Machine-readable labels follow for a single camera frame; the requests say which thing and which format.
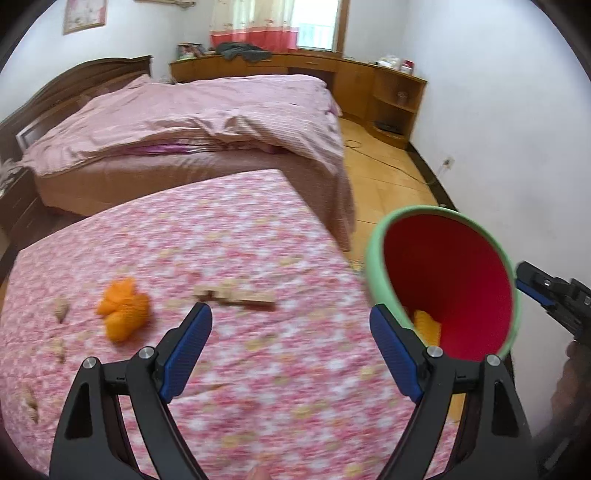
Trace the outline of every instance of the pink bedspread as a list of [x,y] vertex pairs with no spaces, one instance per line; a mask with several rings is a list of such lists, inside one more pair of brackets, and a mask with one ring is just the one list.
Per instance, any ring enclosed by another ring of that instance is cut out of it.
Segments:
[[305,75],[263,75],[166,85],[148,76],[101,95],[35,142],[22,162],[38,176],[126,154],[130,147],[234,143],[283,147],[335,174],[343,159],[326,84]]
[[[133,275],[150,326],[111,344],[94,313],[106,286]],[[197,283],[272,291],[274,312],[212,304],[213,331],[170,410],[212,480],[243,480],[257,462],[275,480],[374,480],[414,404],[402,397],[368,326],[363,285],[280,172],[242,173],[159,192],[99,213],[20,252],[0,320],[0,403],[27,461],[47,472],[54,432],[82,360],[129,358],[191,308]],[[71,309],[54,318],[53,299]],[[53,339],[66,346],[61,365]],[[23,389],[39,403],[29,418]],[[140,467],[149,462],[129,401]],[[444,428],[430,473],[445,464]]]

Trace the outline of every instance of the nightstand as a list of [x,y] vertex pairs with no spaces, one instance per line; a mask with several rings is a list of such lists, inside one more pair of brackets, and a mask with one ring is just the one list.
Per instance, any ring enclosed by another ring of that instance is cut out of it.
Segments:
[[23,168],[0,193],[0,229],[18,250],[48,233],[51,217],[35,188],[33,171]]

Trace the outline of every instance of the wooden cabinet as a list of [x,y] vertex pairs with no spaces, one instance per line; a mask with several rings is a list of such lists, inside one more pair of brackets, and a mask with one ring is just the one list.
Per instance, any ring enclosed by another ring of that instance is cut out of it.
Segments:
[[195,68],[197,64],[191,60],[177,61],[170,65],[170,74],[180,83],[196,80]]
[[263,74],[301,73],[324,80],[343,113],[383,142],[406,148],[427,82],[404,73],[313,54],[276,54],[256,63],[240,56],[175,61],[170,64],[178,82]]
[[364,119],[374,86],[374,68],[349,61],[339,62],[333,96],[348,115]]
[[211,57],[207,59],[199,59],[199,61],[193,61],[195,64],[193,80],[212,80],[219,77],[217,71],[218,58]]
[[270,59],[247,63],[246,75],[287,75],[289,71],[285,66],[285,57],[287,55],[273,55]]
[[244,77],[246,76],[247,63],[241,56],[234,57],[232,60],[218,58],[217,60],[217,76],[218,78],[225,77]]
[[25,168],[0,192],[0,229],[23,249],[43,238],[48,225],[48,211],[37,196],[33,171]]
[[285,66],[298,69],[323,70],[325,72],[336,72],[338,60],[324,57],[313,57],[311,55],[286,55]]

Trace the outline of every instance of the window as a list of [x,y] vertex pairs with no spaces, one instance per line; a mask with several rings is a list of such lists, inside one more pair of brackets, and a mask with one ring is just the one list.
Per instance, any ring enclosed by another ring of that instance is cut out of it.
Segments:
[[348,0],[295,0],[293,26],[297,47],[342,52]]

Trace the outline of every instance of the wooden bed frame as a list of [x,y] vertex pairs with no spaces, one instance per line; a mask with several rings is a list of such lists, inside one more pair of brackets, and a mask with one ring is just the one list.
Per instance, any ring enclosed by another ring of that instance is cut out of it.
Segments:
[[100,59],[57,76],[0,124],[0,161],[18,161],[23,152],[97,95],[114,92],[143,74],[152,57]]

